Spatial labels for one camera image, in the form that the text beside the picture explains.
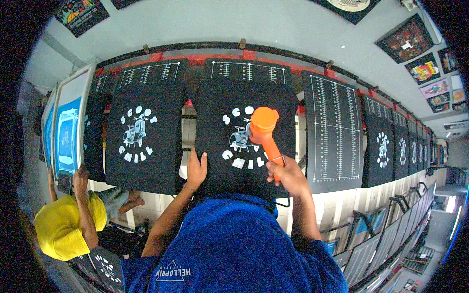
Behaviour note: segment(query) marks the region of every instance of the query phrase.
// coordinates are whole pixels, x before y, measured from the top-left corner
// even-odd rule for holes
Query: blue shirt
[[[267,202],[230,197],[187,213],[162,257],[121,261],[126,292],[348,292],[324,242],[296,250]]]

